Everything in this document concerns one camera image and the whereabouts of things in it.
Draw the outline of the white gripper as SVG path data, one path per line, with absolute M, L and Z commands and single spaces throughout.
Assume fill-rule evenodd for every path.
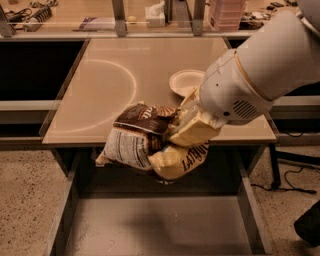
M 182 101 L 168 130 L 168 140 L 178 146 L 203 144 L 216 137 L 225 124 L 245 125 L 267 113 L 273 101 L 249 81 L 235 49 L 226 51 L 205 72 Z

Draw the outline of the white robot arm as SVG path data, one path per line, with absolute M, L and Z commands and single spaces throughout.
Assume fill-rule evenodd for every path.
M 283 95 L 320 81 L 320 0 L 297 2 L 297 14 L 279 12 L 208 67 L 180 105 L 168 133 L 171 143 L 205 143 L 224 125 L 245 125 Z

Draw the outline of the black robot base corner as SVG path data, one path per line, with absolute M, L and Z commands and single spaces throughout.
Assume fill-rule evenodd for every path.
M 320 200 L 294 222 L 294 229 L 311 246 L 320 245 Z

